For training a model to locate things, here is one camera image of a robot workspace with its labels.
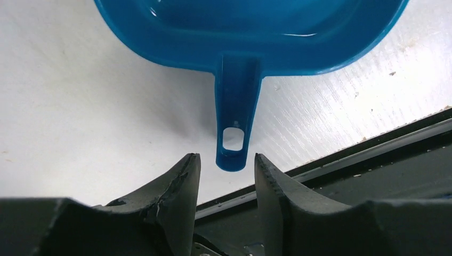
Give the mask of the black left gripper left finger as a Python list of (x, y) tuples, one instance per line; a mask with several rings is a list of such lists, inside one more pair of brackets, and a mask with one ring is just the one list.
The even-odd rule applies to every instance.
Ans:
[(105, 206), (1, 199), (1, 255), (190, 255), (200, 155)]

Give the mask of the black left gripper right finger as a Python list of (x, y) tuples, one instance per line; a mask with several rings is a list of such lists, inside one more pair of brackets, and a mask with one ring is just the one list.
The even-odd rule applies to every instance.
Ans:
[(266, 255), (451, 255), (451, 201), (370, 200), (350, 206), (254, 160)]

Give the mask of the blue dustpan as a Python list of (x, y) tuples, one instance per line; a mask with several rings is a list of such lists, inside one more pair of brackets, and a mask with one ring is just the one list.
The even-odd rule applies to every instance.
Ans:
[(261, 81), (344, 68), (393, 28), (407, 1), (96, 1), (139, 56), (215, 77), (216, 164), (247, 161)]

